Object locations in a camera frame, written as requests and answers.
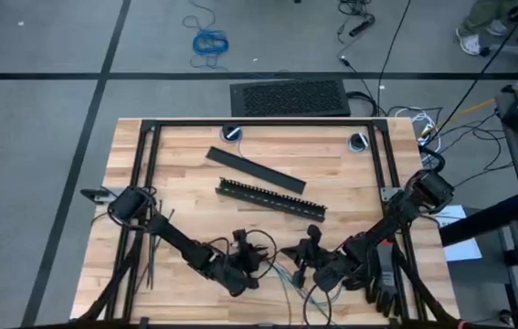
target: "metal bracket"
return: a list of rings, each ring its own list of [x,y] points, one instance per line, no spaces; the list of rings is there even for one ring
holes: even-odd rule
[[[388,133],[388,123],[386,119],[373,119],[372,124],[383,133]]]
[[[141,132],[148,132],[157,125],[157,120],[143,120],[141,121]]]
[[[100,189],[83,188],[79,192],[88,200],[100,206],[114,201],[116,198],[114,194],[119,195],[122,190],[111,191],[110,189],[101,187]]]
[[[383,202],[387,202],[391,197],[393,197],[393,195],[402,190],[402,187],[381,187],[380,198],[383,200]]]

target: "white paper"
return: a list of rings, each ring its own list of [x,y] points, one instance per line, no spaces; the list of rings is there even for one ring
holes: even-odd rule
[[[435,216],[440,228],[465,217],[466,213],[463,211],[462,206],[447,206]],[[478,260],[481,258],[480,247],[478,247],[478,243],[474,238],[448,246],[444,250],[447,261]]]

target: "round grommet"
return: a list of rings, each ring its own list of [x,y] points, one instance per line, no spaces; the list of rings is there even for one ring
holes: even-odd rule
[[[368,139],[363,133],[355,133],[348,139],[348,148],[352,152],[360,153],[368,148]]]
[[[237,124],[222,126],[222,138],[227,142],[236,142],[242,137],[242,129]]]

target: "black metal frame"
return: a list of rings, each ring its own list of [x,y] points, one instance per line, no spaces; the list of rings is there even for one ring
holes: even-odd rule
[[[159,141],[161,137],[161,130],[164,126],[220,126],[224,124],[238,124],[240,126],[353,126],[353,127],[365,127],[369,136],[370,149],[373,157],[373,163],[375,165],[375,177],[376,184],[378,186],[378,194],[381,199],[381,203],[383,203],[383,214],[385,213],[385,203],[382,201],[381,188],[386,187],[385,176],[383,173],[383,167],[380,160],[380,154],[378,150],[378,143],[376,139],[376,130],[378,130],[383,138],[383,145],[385,147],[386,152],[386,162],[388,164],[388,171],[390,175],[391,185],[392,187],[400,187],[400,182],[398,180],[398,173],[396,170],[395,157],[393,155],[393,147],[390,141],[390,135],[388,131],[388,124],[386,119],[371,119],[371,120],[361,120],[361,119],[207,119],[207,120],[143,120],[141,123],[141,129],[139,132],[139,140],[137,142],[137,150],[134,157],[132,174],[131,174],[131,186],[137,186],[139,182],[139,176],[141,172],[141,166],[143,164],[143,153],[144,153],[144,145],[147,133],[153,132],[153,140],[152,147],[149,153],[149,160],[145,174],[145,187],[150,187],[153,184],[153,174],[155,168],[155,161],[157,156],[157,150],[159,148]],[[412,265],[412,268],[416,271],[417,264],[415,262],[415,251],[413,250],[413,243],[410,237],[409,230],[404,228],[402,230],[403,242],[405,247],[405,254],[407,255],[407,260]],[[132,304],[134,299],[134,287],[137,281],[137,271],[139,269],[140,262],[140,252],[136,255],[127,255],[127,242],[129,237],[129,230],[127,228],[123,228],[121,231],[121,235],[119,237],[119,245],[116,252],[116,258],[114,261],[114,269],[113,273],[116,272],[122,265],[125,258],[132,257],[132,264],[129,272],[129,282],[127,285],[127,293],[125,295],[125,302],[122,310],[122,320],[126,322],[130,322],[131,320],[131,312],[132,312]],[[131,250],[140,251],[143,247],[143,233],[137,232],[135,233],[135,238],[133,241],[133,245]],[[399,304],[401,308],[401,317],[404,319],[409,319],[409,313],[407,308],[407,298],[404,290],[404,283],[401,275],[401,271],[396,271],[396,287],[399,291]],[[420,299],[420,296],[417,291],[414,290],[415,294],[415,305],[418,310],[418,319],[426,321],[427,320],[427,312],[425,310],[425,306]],[[109,299],[106,311],[104,314],[104,320],[112,320],[114,318],[114,312],[116,309],[118,290],[111,294],[111,298]],[[159,327],[166,327],[167,324],[161,324]],[[196,325],[179,325],[180,327],[205,327],[209,328],[213,325],[206,324],[196,324]],[[248,327],[247,325],[220,325],[220,327],[228,328],[238,328],[238,327]],[[387,325],[360,325],[360,324],[348,324],[343,325],[344,327],[358,327],[358,328],[386,328]],[[157,327],[157,325],[149,324],[147,327]]]

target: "person's leg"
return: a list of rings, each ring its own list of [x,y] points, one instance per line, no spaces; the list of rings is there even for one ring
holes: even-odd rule
[[[492,20],[497,18],[501,1],[509,0],[476,0],[470,14],[458,27],[459,36],[476,35],[482,28],[488,26]]]
[[[498,15],[500,0],[476,0],[470,14],[456,28],[456,36],[460,40],[460,47],[466,54],[479,55],[480,36],[478,33],[487,27]]]
[[[518,10],[518,0],[500,0],[500,6],[498,7],[496,18],[504,25],[508,26],[510,18],[509,14],[513,9]]]
[[[496,17],[486,27],[486,31],[496,37],[501,37],[508,33],[509,14],[514,8],[518,8],[517,0],[499,0]]]

